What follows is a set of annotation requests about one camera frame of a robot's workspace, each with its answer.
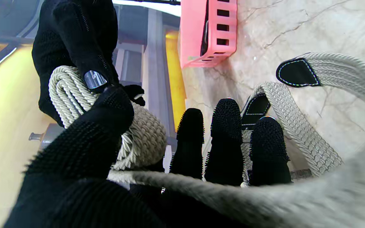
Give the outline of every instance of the white marble surface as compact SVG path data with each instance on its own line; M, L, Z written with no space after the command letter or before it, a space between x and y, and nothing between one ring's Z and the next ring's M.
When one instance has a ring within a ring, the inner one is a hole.
M183 70L187 108L203 112L206 141L219 99L234 98L242 108L256 85L278 82L275 71L281 62L306 52L343 53L365 61L365 1L238 0L238 9L236 53L215 68ZM290 90L310 123L346 162L362 149L363 101L336 88Z

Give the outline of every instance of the pink plastic basket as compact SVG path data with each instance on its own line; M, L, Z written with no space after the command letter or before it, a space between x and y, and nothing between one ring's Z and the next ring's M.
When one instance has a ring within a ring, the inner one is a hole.
M209 0L208 50L201 55L207 0L182 0L180 62L185 67L214 67L236 51L237 0Z

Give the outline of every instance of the yellow wall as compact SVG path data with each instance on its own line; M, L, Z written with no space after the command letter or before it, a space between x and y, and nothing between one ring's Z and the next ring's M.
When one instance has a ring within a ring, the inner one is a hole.
M168 75L170 77L171 102L173 106L174 126L177 132L181 117L185 112L185 87L178 56L178 32L168 32L165 36Z
M0 227L16 201L28 160L42 133L53 120L38 109L39 77L33 66L32 47L20 47L0 64Z

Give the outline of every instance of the black cable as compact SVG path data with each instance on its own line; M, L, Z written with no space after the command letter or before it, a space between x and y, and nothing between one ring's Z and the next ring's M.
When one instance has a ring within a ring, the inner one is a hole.
M170 4L174 6L181 5L181 2L178 2L177 0L126 0L126 1L134 1L134 2L140 2L140 3L164 3L164 4Z

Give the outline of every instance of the coiled rope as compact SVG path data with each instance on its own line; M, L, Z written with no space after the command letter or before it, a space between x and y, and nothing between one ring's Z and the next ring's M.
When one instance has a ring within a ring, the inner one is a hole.
M311 53L302 58L310 63L323 86L341 88L365 100L364 62L331 53ZM285 97L290 94L283 92L283 86L268 82L259 86L253 95L263 90L270 102L277 96L291 101L290 97ZM276 104L283 113L288 109L278 101ZM300 135L298 131L291 131L291 122L294 120L284 124L283 128L288 134L299 137L297 144L305 156L311 156L307 158L308 163L316 166L317 169L313 170L317 178L291 185L249 188L223 186L160 172L112 170L108 179L178 191L254 227L365 227L365 148L339 166L343 161L334 156L335 153L325 154L327 150L322 151L316 146L322 144L314 133ZM302 147L305 135L316 143Z
M49 81L49 94L65 128L90 110L99 94L84 85L77 68L57 67ZM132 102L135 117L129 130L122 135L114 170L149 166L158 162L166 147L165 128L148 110Z

